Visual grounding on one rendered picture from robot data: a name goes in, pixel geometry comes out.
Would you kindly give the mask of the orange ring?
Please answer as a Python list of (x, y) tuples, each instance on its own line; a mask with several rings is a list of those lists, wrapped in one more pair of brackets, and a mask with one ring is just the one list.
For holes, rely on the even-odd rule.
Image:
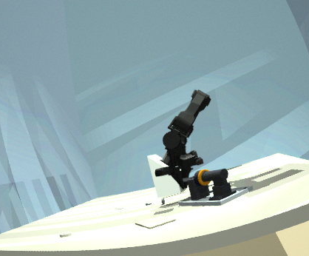
[(205, 181), (205, 182), (202, 181), (201, 175), (202, 175), (202, 173), (205, 172), (205, 171), (210, 171), (210, 170), (204, 169), (204, 170), (200, 171), (200, 173), (199, 173), (199, 175), (198, 175), (198, 182), (199, 182), (201, 185), (203, 185), (203, 186), (207, 186), (207, 185), (209, 185), (209, 184), (211, 183), (211, 181)]

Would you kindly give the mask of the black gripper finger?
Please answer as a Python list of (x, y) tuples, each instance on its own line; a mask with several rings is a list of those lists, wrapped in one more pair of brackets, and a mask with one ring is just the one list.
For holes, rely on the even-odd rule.
[[(189, 173), (191, 172), (192, 169), (193, 168), (190, 168), (190, 169), (187, 169), (187, 170), (184, 170), (184, 171), (180, 171), (180, 172), (183, 172), (182, 177), (183, 178), (188, 178), (189, 177)], [(185, 188), (188, 187), (187, 181), (184, 181), (184, 187)]]
[(178, 173), (175, 173), (175, 174), (170, 174), (170, 176), (172, 176), (173, 179), (176, 180), (176, 182), (181, 186), (181, 189), (185, 189), (182, 174), (183, 174), (183, 172), (178, 172)]

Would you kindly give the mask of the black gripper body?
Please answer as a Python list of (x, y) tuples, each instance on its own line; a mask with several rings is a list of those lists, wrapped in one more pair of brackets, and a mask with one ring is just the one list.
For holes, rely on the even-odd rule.
[[(178, 165), (177, 167), (175, 167), (174, 165), (174, 153), (178, 153), (178, 155), (182, 154), (183, 152), (183, 147), (180, 148), (176, 148), (176, 149), (171, 149), (168, 151), (167, 157), (169, 156), (171, 164), (169, 164), (170, 166), (165, 166), (159, 169), (155, 170), (155, 176), (156, 177), (161, 177), (161, 176), (165, 176), (165, 175), (170, 175), (170, 174), (175, 174), (187, 169), (190, 169), (192, 166), (189, 166), (187, 168), (182, 168), (182, 166)], [(185, 150), (186, 151), (186, 150)], [(197, 158), (197, 160), (194, 161), (194, 166), (196, 165), (200, 165), (200, 164), (204, 164), (203, 159), (201, 157)]]

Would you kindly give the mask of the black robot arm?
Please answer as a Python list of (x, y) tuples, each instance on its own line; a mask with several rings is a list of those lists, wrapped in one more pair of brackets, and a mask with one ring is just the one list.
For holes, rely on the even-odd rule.
[[(166, 150), (176, 149), (183, 147), (186, 149), (185, 145), (187, 142), (187, 138), (189, 138), (190, 134), (193, 131), (193, 123), (199, 114), (199, 112), (203, 111), (206, 106), (209, 105), (210, 96), (206, 95), (204, 92), (198, 90), (194, 90), (191, 95), (192, 100), (191, 103), (187, 106), (185, 111), (180, 112), (178, 116), (175, 116), (173, 121), (169, 124), (168, 129), (170, 132), (167, 132), (163, 136), (163, 144), (166, 147)], [(173, 125), (173, 126), (172, 126)], [(169, 156), (167, 157), (168, 151), (163, 157), (163, 163), (171, 164)], [(185, 150), (183, 153), (178, 155), (178, 153), (174, 153), (174, 165), (182, 166), (182, 168), (187, 168), (189, 166), (194, 165), (194, 161), (197, 160), (197, 151), (192, 150), (189, 153), (186, 153)]]

